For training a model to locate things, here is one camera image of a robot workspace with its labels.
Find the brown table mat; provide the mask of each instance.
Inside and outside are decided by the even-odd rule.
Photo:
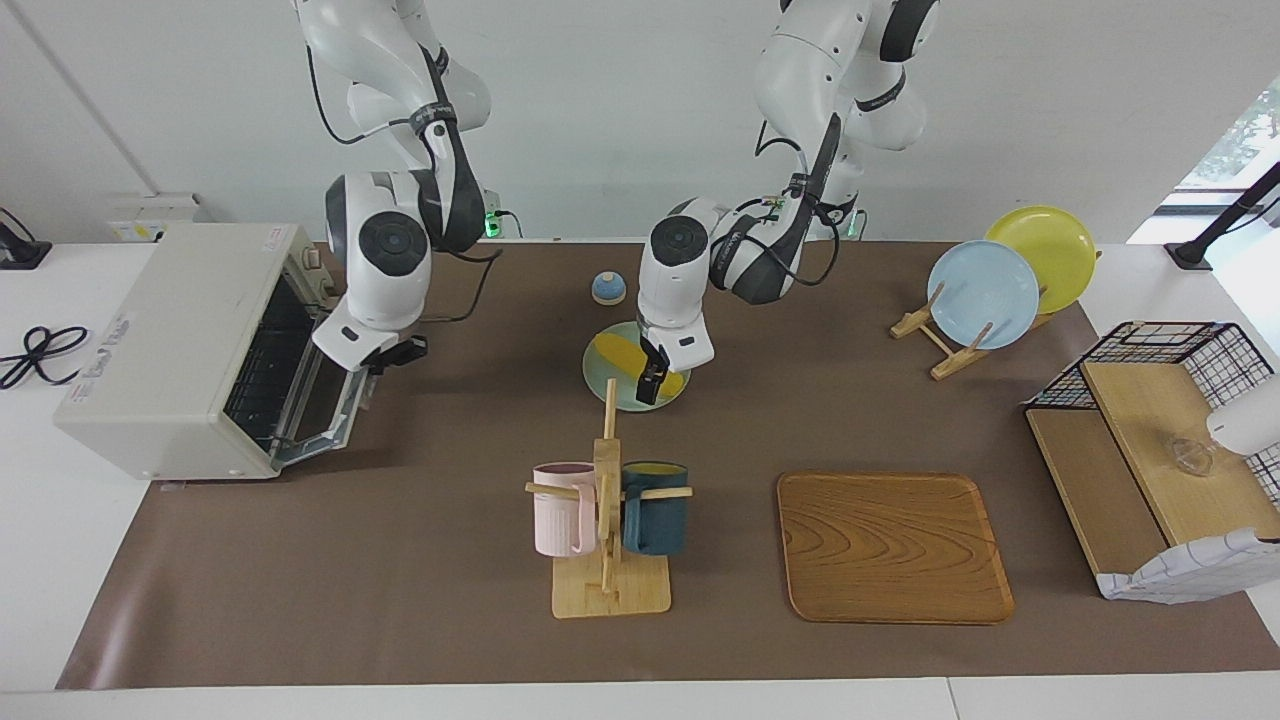
[[[1280,669],[1244,594],[1165,607],[1098,596],[1018,404],[1096,337],[1078,306],[946,382],[920,305],[933,243],[847,246],[832,279],[749,307],[712,292],[717,359],[685,396],[622,414],[626,459],[689,465],[671,612],[557,621],[522,484],[589,459],[580,375],[591,277],[636,291],[640,246],[512,246],[476,315],[435,325],[343,452],[265,484],[152,487],[59,688],[1187,673]],[[813,274],[826,249],[806,258]],[[436,265],[429,306],[477,268]],[[943,471],[980,488],[1018,598],[992,628],[826,625],[788,602],[774,483],[799,469]]]

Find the white toaster oven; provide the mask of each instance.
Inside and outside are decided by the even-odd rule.
[[[298,225],[173,227],[54,424],[146,480],[274,478],[344,447],[369,377],[311,343],[330,283]]]

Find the label sticker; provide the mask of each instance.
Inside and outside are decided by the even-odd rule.
[[[137,320],[137,318],[138,314],[133,311],[116,315],[115,320],[111,322],[111,325],[106,331],[106,337],[102,338],[102,345],[120,345],[120,341],[124,340],[125,334],[128,334],[129,327],[133,325],[133,322]]]
[[[81,377],[84,379],[101,378],[102,373],[106,372],[106,366],[110,364],[111,348],[104,345],[93,351],[93,359],[84,365],[83,370],[81,370]]]
[[[266,242],[262,243],[262,252],[275,252],[284,245],[284,225],[271,228],[270,234],[266,236]]]
[[[93,386],[97,380],[79,380],[72,386],[72,391],[67,393],[67,401],[72,405],[82,405],[88,401],[90,396],[93,395]]]

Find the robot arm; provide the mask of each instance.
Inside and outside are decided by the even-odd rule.
[[[416,324],[433,250],[463,252],[484,233],[484,195],[461,132],[489,117],[489,94],[452,61],[422,0],[294,0],[307,45],[353,85],[352,118],[387,126],[408,172],[351,173],[325,197],[326,231],[348,291],[314,341],[348,370],[375,363]]]
[[[817,217],[836,231],[854,215],[859,143],[901,150],[924,129],[924,109],[902,63],[928,40],[937,0],[783,0],[755,73],[755,99],[800,169],[776,217],[727,210],[708,199],[676,208],[659,223],[640,268],[639,320],[649,363],[637,398],[652,402],[668,370],[708,363],[714,348],[701,314],[700,273],[749,304],[781,299],[800,266]],[[701,228],[700,254],[671,252],[671,228]]]

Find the dish rack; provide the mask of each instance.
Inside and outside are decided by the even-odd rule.
[[[1181,365],[1213,410],[1275,374],[1253,341],[1234,323],[1125,323],[1028,401],[1027,409],[1097,410],[1083,375],[1085,363]],[[1280,445],[1247,457],[1245,464],[1280,509]]]
[[[1228,536],[1275,544],[1280,446],[1245,459],[1220,450],[1208,478],[1179,471],[1166,448],[1171,437],[1207,443],[1208,414],[1272,374],[1239,325],[1133,322],[1027,401],[1100,585],[1103,577],[1148,571],[1156,556],[1167,562],[1188,544]]]

